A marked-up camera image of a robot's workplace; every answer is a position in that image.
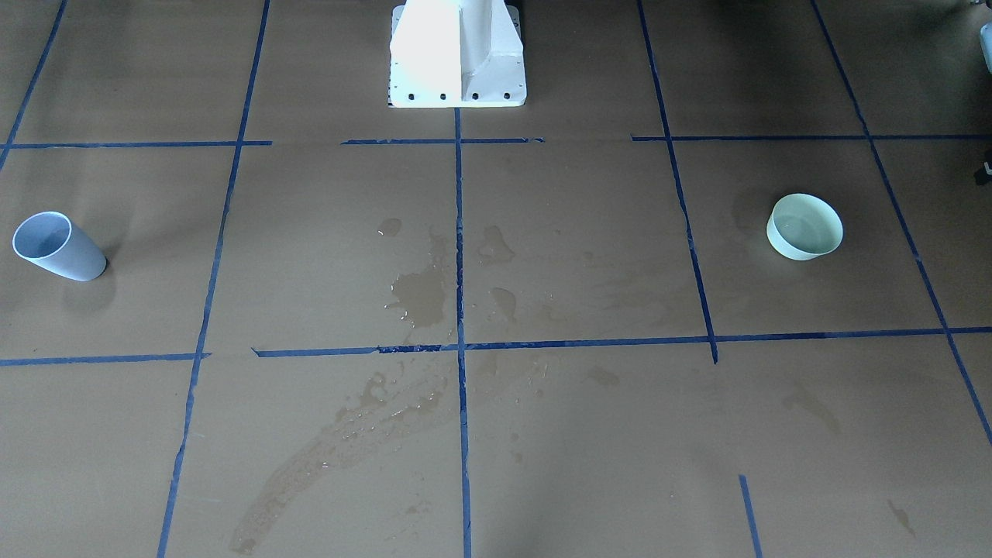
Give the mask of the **mint green bowl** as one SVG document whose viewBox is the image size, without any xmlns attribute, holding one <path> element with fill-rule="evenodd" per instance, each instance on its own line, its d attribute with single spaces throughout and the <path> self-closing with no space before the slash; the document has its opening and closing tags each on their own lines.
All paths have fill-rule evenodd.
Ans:
<svg viewBox="0 0 992 558">
<path fill-rule="evenodd" d="M 837 250 L 844 229 L 836 210 L 805 193 L 785 195 L 773 206 L 766 222 L 766 239 L 787 259 L 807 261 Z"/>
</svg>

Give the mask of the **blue plastic cup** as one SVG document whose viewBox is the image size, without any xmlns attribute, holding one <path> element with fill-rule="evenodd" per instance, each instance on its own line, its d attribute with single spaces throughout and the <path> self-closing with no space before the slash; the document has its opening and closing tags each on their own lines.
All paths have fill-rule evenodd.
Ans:
<svg viewBox="0 0 992 558">
<path fill-rule="evenodd" d="M 74 281 L 102 276 L 109 263 L 89 235 L 61 212 L 45 211 L 24 220 L 12 237 L 18 257 Z"/>
</svg>

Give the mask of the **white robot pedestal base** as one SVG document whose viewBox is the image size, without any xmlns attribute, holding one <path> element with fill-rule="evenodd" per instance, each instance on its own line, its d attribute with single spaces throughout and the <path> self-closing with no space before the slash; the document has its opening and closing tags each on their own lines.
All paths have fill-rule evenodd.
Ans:
<svg viewBox="0 0 992 558">
<path fill-rule="evenodd" d="M 387 103 L 519 107 L 528 96 L 521 1 L 407 1 L 392 10 Z"/>
</svg>

